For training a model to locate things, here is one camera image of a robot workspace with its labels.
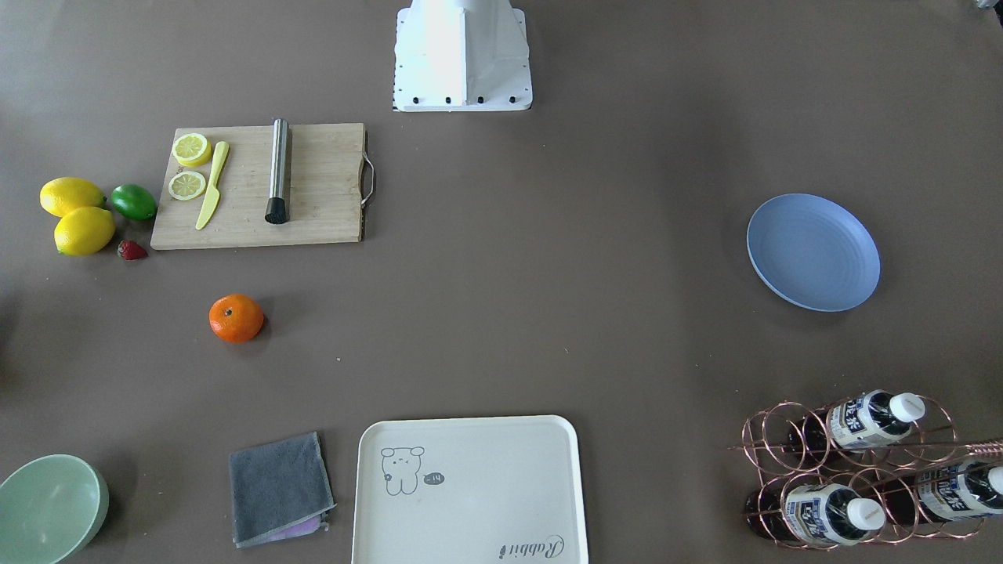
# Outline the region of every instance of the cloth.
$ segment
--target cloth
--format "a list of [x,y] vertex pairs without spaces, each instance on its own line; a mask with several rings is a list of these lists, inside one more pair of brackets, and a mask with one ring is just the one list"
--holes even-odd
[[326,529],[335,506],[316,432],[230,455],[230,488],[237,548]]

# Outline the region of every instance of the black rubber tip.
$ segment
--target black rubber tip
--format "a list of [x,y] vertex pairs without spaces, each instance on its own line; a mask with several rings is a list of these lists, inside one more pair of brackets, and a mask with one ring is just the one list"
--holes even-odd
[[282,198],[269,198],[268,209],[265,211],[265,221],[275,225],[289,221],[286,217],[286,201]]

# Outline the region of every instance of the cartoon bear drawing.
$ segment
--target cartoon bear drawing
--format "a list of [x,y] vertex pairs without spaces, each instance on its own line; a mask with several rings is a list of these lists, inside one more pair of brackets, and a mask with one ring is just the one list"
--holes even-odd
[[391,496],[413,494],[418,489],[418,470],[421,469],[421,455],[425,454],[424,448],[383,449],[380,454],[383,455],[383,480],[386,481],[386,493]]

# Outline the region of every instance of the green bowl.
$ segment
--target green bowl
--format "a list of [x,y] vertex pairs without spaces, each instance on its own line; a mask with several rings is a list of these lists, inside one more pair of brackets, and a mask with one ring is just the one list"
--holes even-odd
[[52,564],[84,547],[104,522],[108,487],[69,455],[32,461],[0,484],[0,564]]

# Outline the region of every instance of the yellow knife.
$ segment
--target yellow knife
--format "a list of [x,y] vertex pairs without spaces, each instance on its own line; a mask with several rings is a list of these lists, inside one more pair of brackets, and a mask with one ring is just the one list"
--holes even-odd
[[220,172],[223,171],[223,164],[227,162],[227,155],[230,153],[230,144],[220,142],[213,150],[213,170],[209,173],[209,184],[206,185],[206,196],[203,197],[202,211],[199,212],[199,221],[195,223],[196,229],[202,229],[209,223],[209,218],[213,217],[216,206],[220,203]]

